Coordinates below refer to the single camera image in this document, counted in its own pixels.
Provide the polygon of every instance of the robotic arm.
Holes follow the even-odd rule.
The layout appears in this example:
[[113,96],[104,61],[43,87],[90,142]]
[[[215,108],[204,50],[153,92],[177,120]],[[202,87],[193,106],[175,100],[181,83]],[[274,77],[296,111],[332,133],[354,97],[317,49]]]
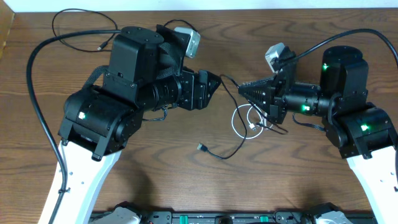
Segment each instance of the robotic arm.
[[347,159],[371,203],[378,223],[394,223],[398,210],[394,149],[397,132],[387,113],[366,102],[368,64],[349,46],[325,51],[319,85],[295,79],[295,53],[279,43],[266,53],[274,76],[239,86],[239,94],[282,124],[292,111],[322,117],[326,137]]
[[[83,88],[65,102],[58,150],[68,175],[66,191],[59,190],[58,163],[39,223],[88,222],[107,174],[141,127],[145,111],[166,110],[168,105],[189,111],[207,107],[220,77],[183,67],[184,56],[195,56],[199,40],[197,32],[183,27],[121,30],[114,39],[109,66],[96,68]],[[94,85],[102,74],[102,86]],[[58,202],[60,193],[64,196]],[[132,223],[138,223],[139,217],[134,218]]]

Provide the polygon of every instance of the white wall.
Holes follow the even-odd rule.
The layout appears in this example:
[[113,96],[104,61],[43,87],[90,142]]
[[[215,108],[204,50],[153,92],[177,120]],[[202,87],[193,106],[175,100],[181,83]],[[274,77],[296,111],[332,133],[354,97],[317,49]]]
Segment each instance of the white wall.
[[398,7],[398,0],[4,0],[14,12]]

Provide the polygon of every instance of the led indicator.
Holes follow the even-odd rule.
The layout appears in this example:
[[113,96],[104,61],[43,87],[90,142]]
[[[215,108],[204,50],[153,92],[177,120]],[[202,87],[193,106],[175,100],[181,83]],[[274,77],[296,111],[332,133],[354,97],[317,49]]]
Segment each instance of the led indicator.
[[327,65],[326,63],[324,63],[324,64],[322,65],[323,71],[326,71],[326,69],[328,69],[328,67],[329,67],[329,65]]
[[305,105],[303,105],[303,106],[302,106],[302,110],[303,110],[303,111],[309,111],[309,110],[310,110],[310,106],[305,106]]
[[86,118],[86,114],[83,113],[83,112],[80,112],[78,117],[79,117],[80,119],[85,119],[85,118]]
[[366,131],[366,130],[369,130],[370,127],[368,125],[364,124],[364,125],[361,125],[361,129],[362,129],[362,131]]

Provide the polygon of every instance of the wooden table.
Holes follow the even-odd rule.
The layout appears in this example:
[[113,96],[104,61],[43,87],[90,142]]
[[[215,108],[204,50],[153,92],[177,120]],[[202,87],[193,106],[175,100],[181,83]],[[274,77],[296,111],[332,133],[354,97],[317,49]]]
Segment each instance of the wooden table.
[[[56,160],[27,94],[25,67],[32,49],[52,37],[54,13],[16,15],[0,61],[0,223],[35,223],[52,184]],[[197,57],[185,65],[226,73],[238,83],[271,75],[264,60],[279,42],[297,53],[337,33],[367,27],[381,31],[398,47],[397,9],[109,12],[119,27],[186,19],[200,31]],[[106,19],[67,13],[56,21],[61,33],[112,29]],[[68,40],[96,49],[105,36]],[[359,48],[369,64],[368,100],[387,111],[398,125],[398,75],[388,48],[376,36],[356,34],[334,41],[298,63],[297,78],[318,83],[322,53],[332,45]],[[67,97],[78,91],[91,71],[109,63],[109,53],[88,54],[60,43],[44,48],[34,64],[34,86],[45,118],[56,135]],[[235,95],[236,89],[229,83]],[[244,103],[239,97],[238,103]],[[199,142],[227,154],[239,143],[231,128],[233,102],[220,87],[201,111],[169,111],[164,122],[144,123],[129,140],[99,194],[95,210],[123,201],[143,208],[176,211],[265,211],[306,209],[333,202],[345,210],[369,210],[357,178],[338,150],[315,129],[297,126],[291,113],[286,136],[265,131],[248,140],[231,159],[219,161],[196,150]],[[146,113],[145,117],[156,117]],[[298,116],[319,123],[319,118]]]

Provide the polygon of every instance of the white arm tube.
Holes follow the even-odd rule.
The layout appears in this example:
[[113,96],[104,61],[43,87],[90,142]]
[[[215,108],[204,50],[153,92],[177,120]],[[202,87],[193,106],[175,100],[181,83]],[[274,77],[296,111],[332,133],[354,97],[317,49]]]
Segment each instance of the white arm tube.
[[372,159],[363,156],[347,158],[349,167],[359,179],[372,206],[378,224],[397,223],[398,188],[395,170],[395,149],[390,146],[372,152]]
[[[67,189],[70,190],[63,196],[54,223],[88,223],[102,184],[119,159],[121,151],[103,156],[101,161],[96,162],[91,159],[92,152],[73,142],[69,142],[67,146],[60,144],[58,150],[66,163]],[[58,163],[39,224],[49,223],[61,183],[62,173]]]

